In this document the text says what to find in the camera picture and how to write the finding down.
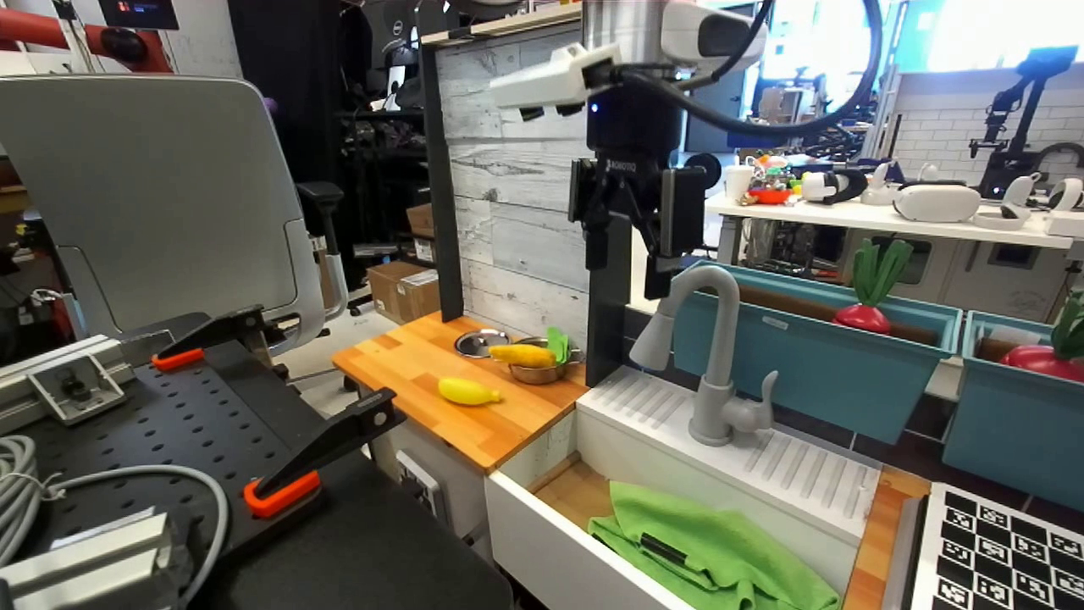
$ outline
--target plastic bin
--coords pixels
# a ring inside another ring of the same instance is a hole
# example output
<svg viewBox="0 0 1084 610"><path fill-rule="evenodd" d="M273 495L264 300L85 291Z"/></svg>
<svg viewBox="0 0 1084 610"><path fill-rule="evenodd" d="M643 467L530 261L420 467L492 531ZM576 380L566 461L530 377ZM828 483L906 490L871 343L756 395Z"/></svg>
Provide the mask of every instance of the plastic bin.
<svg viewBox="0 0 1084 610"><path fill-rule="evenodd" d="M1037 377L976 349L992 329L1047 336L1052 325L968 313L960 407L947 433L947 463L1084 507L1084 384Z"/></svg>
<svg viewBox="0 0 1084 610"><path fill-rule="evenodd" d="M853 300L850 288L728 267L743 296L760 291L837 313ZM859 332L813 314L752 304L743 299L734 391L760 395L760 380L781 369L775 404L808 418L894 444L937 366L960 349L962 313L927 300L889 299L880 313L899 325L927 336L899 340ZM701 377L715 332L715 296L696 296L679 314L675 366Z"/></svg>

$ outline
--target faucet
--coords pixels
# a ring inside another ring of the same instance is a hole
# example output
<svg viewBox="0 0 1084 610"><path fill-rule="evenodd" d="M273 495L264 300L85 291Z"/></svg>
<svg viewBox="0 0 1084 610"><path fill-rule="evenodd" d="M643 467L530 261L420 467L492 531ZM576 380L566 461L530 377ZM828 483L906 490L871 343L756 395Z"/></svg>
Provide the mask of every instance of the faucet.
<svg viewBox="0 0 1084 610"><path fill-rule="evenodd" d="M717 447L717 444L728 444L733 438L752 438L774 422L774 394L781 380L781 369L774 369L763 380L760 404L743 401L733 391L738 304L743 304L738 281L717 263L697 263L682 271L671 281L671 296L660 299L655 320L637 336L631 359L643 369L669 369L679 308L697 288L711 288L717 296L717 308L715 308L711 355L696 394L696 415L687 429L696 439Z"/></svg>

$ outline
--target red object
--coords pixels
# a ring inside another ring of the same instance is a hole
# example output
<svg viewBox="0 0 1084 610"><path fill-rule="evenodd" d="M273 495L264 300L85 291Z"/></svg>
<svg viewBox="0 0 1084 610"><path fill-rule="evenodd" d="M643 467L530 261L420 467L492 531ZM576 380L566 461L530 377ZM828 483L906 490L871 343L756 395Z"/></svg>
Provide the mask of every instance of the red object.
<svg viewBox="0 0 1084 610"><path fill-rule="evenodd" d="M99 26L99 25L85 26L93 54L104 54L103 34L104 34L104 26ZM154 29L139 29L139 36L146 45L146 59L142 62L114 59L114 62L121 62L134 72L174 73L174 66L166 59L162 36L154 34ZM59 17L3 9L0 7L0 47L15 47L15 45L67 47Z"/></svg>
<svg viewBox="0 0 1084 610"><path fill-rule="evenodd" d="M837 322L863 332L880 332L880 336L892 332L892 322L886 320L886 313L863 300L842 308Z"/></svg>
<svg viewBox="0 0 1084 610"><path fill-rule="evenodd" d="M258 495L258 488L262 488L262 482L249 482L240 490L249 514L278 520L278 514L293 513L296 505L314 498L323 482L320 482L320 471L309 471L309 473L296 477L293 483L278 488L276 495Z"/></svg>
<svg viewBox="0 0 1084 610"><path fill-rule="evenodd" d="M203 349L187 349L166 359L154 355L149 366L157 366L161 374L175 374L175 369L195 369L203 359L206 359Z"/></svg>
<svg viewBox="0 0 1084 610"><path fill-rule="evenodd" d="M1016 345L1003 355L1003 363L1013 369L1084 384L1084 363L1061 359L1053 345Z"/></svg>
<svg viewBox="0 0 1084 610"><path fill-rule="evenodd" d="M763 208L784 208L789 200L789 190L784 186L749 186L749 197Z"/></svg>

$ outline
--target black cable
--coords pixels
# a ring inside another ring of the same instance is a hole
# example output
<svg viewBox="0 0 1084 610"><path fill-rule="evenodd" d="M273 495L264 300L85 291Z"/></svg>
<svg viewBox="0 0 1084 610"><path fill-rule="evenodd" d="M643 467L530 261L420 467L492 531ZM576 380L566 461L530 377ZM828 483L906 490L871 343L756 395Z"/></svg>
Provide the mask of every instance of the black cable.
<svg viewBox="0 0 1084 610"><path fill-rule="evenodd" d="M669 98L671 104L684 108L687 114L715 125L715 129L728 129L728 133L738 133L738 137L760 137L760 138L799 138L799 137L813 137L821 129L830 129L837 125L853 104L862 104L868 98L868 92L876 87L876 79L879 79L879 68L880 68L880 7L879 0L863 0L863 9L868 9L868 26L871 26L871 62L868 62L868 72L862 73L853 96L830 114L821 114L813 122L803 122L803 125L756 125L756 122L738 122L733 114L723 114L715 108L706 108L697 102L693 102L687 96L682 96L679 87L669 87L664 81L658 79L649 79L649 73L637 73L637 72L620 72L620 79L627 81L640 81L649 86L650 92L658 92L660 98Z"/></svg>
<svg viewBox="0 0 1084 610"><path fill-rule="evenodd" d="M752 41L760 36L760 29L767 26L769 15L774 15L775 0L767 0L760 7L760 15L752 17L749 25L749 36L743 41L743 51L734 51L728 62L723 62L708 79L693 79L693 81L679 81L682 92L693 92L693 87L706 87L717 79L724 79L752 47Z"/></svg>

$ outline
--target wall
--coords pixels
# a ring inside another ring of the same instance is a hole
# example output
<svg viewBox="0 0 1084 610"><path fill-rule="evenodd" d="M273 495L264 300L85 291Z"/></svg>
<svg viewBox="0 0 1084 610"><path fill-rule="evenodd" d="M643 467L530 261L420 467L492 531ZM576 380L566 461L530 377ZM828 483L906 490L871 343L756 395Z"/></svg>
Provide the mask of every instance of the wall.
<svg viewBox="0 0 1084 610"><path fill-rule="evenodd" d="M555 325L585 345L584 234L566 219L585 120L522 122L489 81L548 62L576 26L436 54L468 314L511 332Z"/></svg>
<svg viewBox="0 0 1084 610"><path fill-rule="evenodd" d="M52 0L7 0L12 9L56 15ZM103 25L99 0L76 0L78 20ZM235 79L240 73L229 0L174 0L179 29L166 29L175 73Z"/></svg>
<svg viewBox="0 0 1084 610"><path fill-rule="evenodd" d="M899 87L899 164L908 177L962 177L982 181L987 155L968 160L968 138L982 138L987 108L995 92L1016 86L1013 72L952 72L906 73ZM1008 122L1008 138L1016 133L1020 112ZM1084 142L1084 68L1053 79L1043 92L1029 129L1029 145Z"/></svg>

